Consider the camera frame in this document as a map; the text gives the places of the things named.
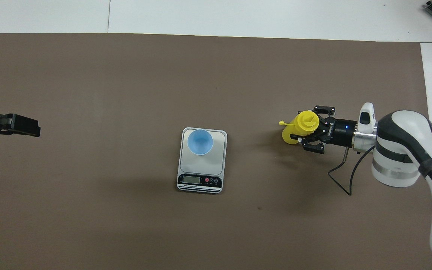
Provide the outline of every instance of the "blue cup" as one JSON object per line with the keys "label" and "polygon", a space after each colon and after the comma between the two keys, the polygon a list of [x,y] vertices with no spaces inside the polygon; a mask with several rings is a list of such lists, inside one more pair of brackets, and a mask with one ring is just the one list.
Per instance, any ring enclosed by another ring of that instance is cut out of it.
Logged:
{"label": "blue cup", "polygon": [[213,148],[213,137],[207,130],[197,129],[187,138],[187,147],[196,155],[206,155]]}

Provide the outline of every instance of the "digital kitchen scale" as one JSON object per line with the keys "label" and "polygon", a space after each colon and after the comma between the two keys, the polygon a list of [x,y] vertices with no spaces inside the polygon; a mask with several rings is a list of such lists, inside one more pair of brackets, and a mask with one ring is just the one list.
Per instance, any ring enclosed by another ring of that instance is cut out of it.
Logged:
{"label": "digital kitchen scale", "polygon": [[223,189],[228,135],[223,130],[204,129],[211,134],[213,147],[207,154],[197,155],[189,149],[188,137],[199,129],[183,130],[176,186],[185,191],[219,193]]}

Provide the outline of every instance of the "white floor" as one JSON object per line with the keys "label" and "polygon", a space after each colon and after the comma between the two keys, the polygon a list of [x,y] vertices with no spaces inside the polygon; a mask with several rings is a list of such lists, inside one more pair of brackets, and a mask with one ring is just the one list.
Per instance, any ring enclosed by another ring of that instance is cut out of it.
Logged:
{"label": "white floor", "polygon": [[425,0],[0,0],[0,32],[422,42],[432,121],[432,17],[424,6]]}

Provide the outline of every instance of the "black cable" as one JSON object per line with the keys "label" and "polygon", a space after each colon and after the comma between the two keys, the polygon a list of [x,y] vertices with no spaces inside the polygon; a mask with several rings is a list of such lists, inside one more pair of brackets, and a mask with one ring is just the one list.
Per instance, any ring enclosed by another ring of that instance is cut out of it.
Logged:
{"label": "black cable", "polygon": [[353,172],[351,173],[351,178],[349,179],[349,191],[346,190],[340,183],[338,183],[338,181],[336,181],[336,179],[331,176],[331,173],[333,171],[336,171],[337,169],[341,168],[341,166],[343,166],[343,164],[346,162],[346,156],[348,155],[348,147],[346,147],[346,152],[345,152],[345,156],[343,158],[343,162],[341,162],[341,164],[339,164],[338,166],[330,169],[328,171],[328,176],[336,183],[336,185],[338,185],[344,192],[346,192],[346,194],[348,195],[352,195],[353,194],[353,177],[354,177],[354,173],[356,172],[356,169],[358,168],[359,164],[361,163],[361,161],[363,160],[363,158],[369,154],[369,152],[371,152],[374,149],[374,146],[369,148],[361,157],[360,160],[358,160],[358,162],[356,163],[356,165],[353,168]]}

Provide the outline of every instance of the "yellow squeeze bottle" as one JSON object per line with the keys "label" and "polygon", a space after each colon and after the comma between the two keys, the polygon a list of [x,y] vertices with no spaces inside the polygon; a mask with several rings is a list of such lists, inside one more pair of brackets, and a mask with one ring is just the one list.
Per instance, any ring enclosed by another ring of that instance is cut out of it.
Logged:
{"label": "yellow squeeze bottle", "polygon": [[279,121],[280,125],[286,125],[283,129],[283,140],[290,145],[295,145],[298,140],[290,138],[291,134],[306,136],[313,133],[319,126],[318,115],[312,111],[302,111],[291,122]]}

